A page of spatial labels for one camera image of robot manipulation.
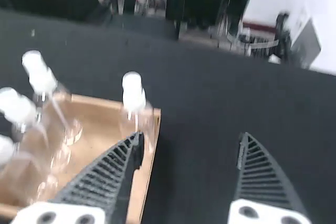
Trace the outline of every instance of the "black tablecloth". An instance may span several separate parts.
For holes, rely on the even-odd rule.
[[[138,71],[162,124],[143,223],[223,224],[240,132],[294,184],[313,223],[336,223],[336,78],[118,29],[0,12],[0,87],[31,95],[21,56],[42,52],[73,93],[121,100]],[[9,133],[1,119],[0,131]]]

